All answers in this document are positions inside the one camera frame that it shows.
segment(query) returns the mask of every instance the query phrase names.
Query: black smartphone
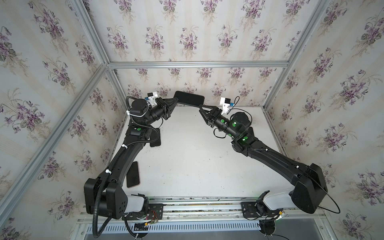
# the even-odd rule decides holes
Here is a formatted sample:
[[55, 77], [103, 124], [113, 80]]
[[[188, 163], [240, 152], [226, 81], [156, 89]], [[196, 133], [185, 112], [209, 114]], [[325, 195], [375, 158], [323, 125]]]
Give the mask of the black smartphone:
[[127, 188], [134, 187], [140, 184], [139, 165], [133, 162], [127, 172]]
[[[161, 145], [161, 140], [160, 140], [160, 128], [156, 128], [156, 130], [159, 131], [159, 138], [158, 138], [156, 141], [149, 143], [149, 146], [150, 146], [150, 147], [158, 147], [158, 146]], [[155, 139], [155, 138], [156, 138], [156, 132], [155, 132], [155, 131], [152, 131], [152, 132], [151, 132], [151, 135], [149, 136], [149, 139]]]
[[176, 91], [174, 98], [178, 98], [178, 103], [185, 104], [192, 107], [199, 107], [199, 105], [204, 105], [204, 96], [186, 93], [182, 91]]

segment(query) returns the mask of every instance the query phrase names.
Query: cable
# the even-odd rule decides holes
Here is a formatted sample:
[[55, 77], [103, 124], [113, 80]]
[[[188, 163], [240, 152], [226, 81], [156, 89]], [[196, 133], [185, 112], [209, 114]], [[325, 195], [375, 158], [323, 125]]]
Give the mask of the cable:
[[218, 129], [218, 128], [215, 128], [215, 129], [214, 129], [214, 136], [215, 136], [215, 137], [217, 137], [217, 138], [225, 138], [225, 137], [227, 136], [227, 135], [225, 135], [224, 137], [218, 137], [218, 136], [216, 136], [216, 134], [215, 134], [216, 129]]
[[161, 125], [163, 125], [163, 122], [164, 122], [164, 119], [163, 119], [163, 118], [161, 118], [161, 124], [160, 124], [160, 126], [159, 126], [158, 128], [160, 128], [160, 127], [161, 127]]
[[309, 176], [306, 172], [304, 172], [303, 170], [301, 170], [300, 168], [298, 168], [306, 177], [308, 177], [308, 178], [310, 178], [313, 182], [315, 182], [328, 196], [329, 196], [329, 198], [335, 203], [335, 205], [336, 205], [336, 207], [337, 207], [337, 209], [339, 210], [339, 212], [334, 212], [334, 211], [332, 211], [332, 210], [329, 210], [329, 209], [326, 209], [325, 207], [321, 207], [321, 206], [318, 206], [319, 208], [321, 208], [321, 209], [324, 209], [324, 210], [327, 210], [327, 211], [330, 211], [330, 212], [333, 212], [333, 213], [335, 213], [335, 214], [339, 214], [339, 213], [341, 213], [341, 210], [340, 210], [340, 207], [339, 207], [339, 205], [336, 203], [336, 201], [327, 193], [327, 191], [322, 187], [322, 186], [320, 186], [320, 184], [318, 184], [317, 183], [317, 181], [315, 181], [311, 176]]
[[289, 238], [287, 238], [287, 237], [284, 237], [284, 236], [281, 236], [281, 235], [278, 235], [278, 234], [272, 234], [272, 236], [279, 236], [279, 237], [283, 237], [283, 238], [285, 238], [285, 239], [288, 239], [288, 240], [289, 240]]

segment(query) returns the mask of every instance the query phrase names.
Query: white tabletop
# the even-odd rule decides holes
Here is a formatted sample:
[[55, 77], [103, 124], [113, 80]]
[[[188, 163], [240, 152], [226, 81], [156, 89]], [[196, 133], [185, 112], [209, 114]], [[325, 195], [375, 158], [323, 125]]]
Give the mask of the white tabletop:
[[[252, 114], [255, 136], [278, 151], [261, 108], [242, 107]], [[158, 127], [161, 120], [152, 124]], [[120, 146], [127, 122], [118, 141]], [[136, 156], [140, 184], [123, 190], [127, 195], [152, 197], [258, 197], [291, 184], [269, 167], [235, 152], [231, 139], [216, 138], [198, 108], [176, 107], [161, 126], [161, 146], [146, 144]], [[223, 132], [216, 131], [218, 136]]]

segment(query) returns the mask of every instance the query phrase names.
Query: floral wallpaper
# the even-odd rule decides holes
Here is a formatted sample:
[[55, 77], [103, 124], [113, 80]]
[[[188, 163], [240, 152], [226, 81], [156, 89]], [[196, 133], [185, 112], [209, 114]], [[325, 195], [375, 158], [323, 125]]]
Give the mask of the floral wallpaper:
[[67, 1], [0, 1], [0, 22], [1, 199], [100, 63]]
[[220, 98], [238, 106], [263, 105], [281, 68], [163, 68], [115, 70], [126, 95], [144, 98], [157, 91], [172, 98], [176, 91], [205, 96], [205, 104], [219, 105]]
[[240, 61], [288, 59], [318, 0], [83, 2], [111, 61]]
[[14, 220], [4, 226], [0, 239], [70, 239], [85, 204], [83, 184], [105, 168], [122, 127], [125, 116], [116, 100], [103, 77], [12, 213]]
[[382, 239], [383, 27], [382, 1], [332, 0], [267, 110], [288, 155], [322, 168], [340, 240]]

